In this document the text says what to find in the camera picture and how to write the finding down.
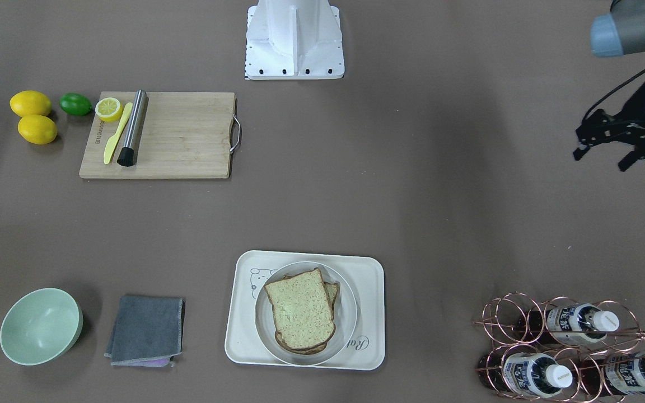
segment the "bread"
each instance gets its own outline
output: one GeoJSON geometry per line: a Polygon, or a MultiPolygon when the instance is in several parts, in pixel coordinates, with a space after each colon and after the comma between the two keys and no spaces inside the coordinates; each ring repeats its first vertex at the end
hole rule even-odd
{"type": "Polygon", "coordinates": [[[266,284],[272,304],[276,340],[288,350],[304,352],[327,343],[335,332],[333,309],[320,268],[266,284]]]}
{"type": "MultiPolygon", "coordinates": [[[[325,286],[325,293],[328,295],[328,303],[330,304],[330,309],[333,311],[333,318],[335,318],[335,300],[338,299],[338,293],[340,293],[340,283],[328,283],[327,281],[325,281],[323,285],[325,286]]],[[[328,346],[328,343],[323,343],[320,344],[320,346],[313,347],[312,349],[308,350],[293,350],[290,349],[290,347],[288,347],[285,342],[280,340],[280,336],[279,334],[277,334],[277,332],[275,334],[275,340],[281,347],[295,354],[313,355],[322,352],[323,350],[325,350],[325,347],[328,346]]]]}

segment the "citrus fruit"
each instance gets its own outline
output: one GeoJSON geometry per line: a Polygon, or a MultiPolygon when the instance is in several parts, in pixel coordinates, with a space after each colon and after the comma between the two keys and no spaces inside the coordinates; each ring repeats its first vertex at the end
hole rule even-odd
{"type": "Polygon", "coordinates": [[[84,95],[69,92],[59,99],[59,106],[69,115],[83,116],[91,112],[91,101],[84,95]]]}
{"type": "Polygon", "coordinates": [[[46,116],[26,115],[18,122],[18,133],[29,143],[51,143],[56,138],[56,123],[46,116]]]}
{"type": "Polygon", "coordinates": [[[102,99],[96,104],[96,115],[104,122],[113,122],[121,118],[123,109],[121,109],[121,102],[113,97],[102,99]]]}
{"type": "Polygon", "coordinates": [[[10,107],[16,115],[49,115],[52,111],[52,102],[46,95],[39,91],[21,91],[10,99],[10,107]]]}

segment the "cutting board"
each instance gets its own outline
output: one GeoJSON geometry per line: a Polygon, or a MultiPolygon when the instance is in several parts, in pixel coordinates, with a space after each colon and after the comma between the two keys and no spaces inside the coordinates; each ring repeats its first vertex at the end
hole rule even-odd
{"type": "MultiPolygon", "coordinates": [[[[134,166],[116,163],[128,125],[110,164],[103,163],[106,141],[118,121],[94,118],[79,176],[85,179],[210,179],[230,176],[233,92],[146,92],[146,109],[134,166]]],[[[135,92],[101,92],[125,105],[135,92]]]]}

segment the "gray tabletop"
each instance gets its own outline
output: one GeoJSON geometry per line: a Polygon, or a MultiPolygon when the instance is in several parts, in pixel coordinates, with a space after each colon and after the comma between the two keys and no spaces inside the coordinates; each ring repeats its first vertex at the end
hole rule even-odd
{"type": "MultiPolygon", "coordinates": [[[[0,401],[501,401],[471,322],[510,291],[614,299],[645,328],[645,161],[575,162],[591,104],[645,67],[599,59],[609,1],[348,2],[343,79],[244,80],[246,10],[227,2],[0,1],[0,324],[29,291],[80,303],[76,345],[38,367],[0,350],[0,401]],[[26,143],[8,107],[102,91],[235,92],[244,137],[225,180],[80,179],[95,117],[26,143]],[[248,250],[374,257],[386,358],[372,372],[261,367],[223,350],[248,250]],[[103,353],[126,293],[186,298],[168,369],[103,353]]],[[[641,82],[604,107],[619,110],[641,82]]]]}

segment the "folded cloth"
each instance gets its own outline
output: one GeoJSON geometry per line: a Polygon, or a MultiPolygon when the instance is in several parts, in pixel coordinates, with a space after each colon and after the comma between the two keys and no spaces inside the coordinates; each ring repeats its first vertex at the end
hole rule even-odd
{"type": "Polygon", "coordinates": [[[164,367],[181,354],[184,300],[122,296],[106,347],[111,365],[164,367]]]}

